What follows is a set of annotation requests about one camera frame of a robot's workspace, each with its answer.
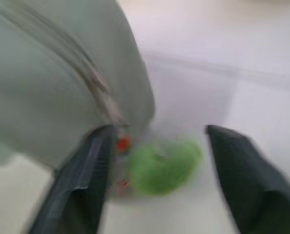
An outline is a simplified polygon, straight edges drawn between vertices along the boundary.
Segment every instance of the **green sponge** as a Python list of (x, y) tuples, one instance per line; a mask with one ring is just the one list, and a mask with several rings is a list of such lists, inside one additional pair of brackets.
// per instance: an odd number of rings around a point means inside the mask
[(131, 155), (130, 186), (148, 195), (165, 195), (181, 187), (202, 158), (193, 141), (147, 145)]

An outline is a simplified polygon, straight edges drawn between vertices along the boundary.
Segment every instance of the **green toy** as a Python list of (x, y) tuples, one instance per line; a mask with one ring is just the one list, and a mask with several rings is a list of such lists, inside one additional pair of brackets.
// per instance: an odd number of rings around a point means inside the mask
[(187, 182), (202, 153), (193, 141), (147, 145), (130, 158), (130, 187), (148, 195), (166, 195)]

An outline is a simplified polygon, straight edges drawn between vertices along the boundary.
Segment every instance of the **gray fabric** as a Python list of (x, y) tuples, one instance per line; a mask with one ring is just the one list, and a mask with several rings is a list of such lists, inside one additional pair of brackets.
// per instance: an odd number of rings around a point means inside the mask
[[(145, 65), (113, 0), (29, 1), (91, 56), (137, 137), (154, 113)], [(0, 142), (59, 167), (88, 130), (104, 124), (77, 73), (0, 15)]]

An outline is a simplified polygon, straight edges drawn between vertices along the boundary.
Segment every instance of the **red marking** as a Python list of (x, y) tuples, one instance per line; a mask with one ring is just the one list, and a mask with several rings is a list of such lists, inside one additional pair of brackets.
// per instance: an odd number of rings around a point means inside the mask
[(125, 152), (129, 149), (131, 145), (131, 140), (128, 136), (124, 136), (117, 141), (117, 151), (118, 153)]

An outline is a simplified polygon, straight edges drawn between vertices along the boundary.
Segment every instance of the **floor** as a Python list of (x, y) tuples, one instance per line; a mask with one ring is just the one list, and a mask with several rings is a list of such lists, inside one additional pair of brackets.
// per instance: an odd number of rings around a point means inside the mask
[[(219, 124), (251, 136), (290, 178), (290, 1), (122, 0), (121, 5), (155, 94), (151, 130), (171, 139), (195, 137), (205, 161), (195, 179), (170, 196), (108, 203), (102, 233), (237, 233), (215, 180), (204, 127)], [(9, 234), (4, 224), (20, 233), (49, 172), (18, 156), (1, 177), (9, 182), (0, 184), (0, 234)], [(14, 222), (18, 212), (21, 218)]]

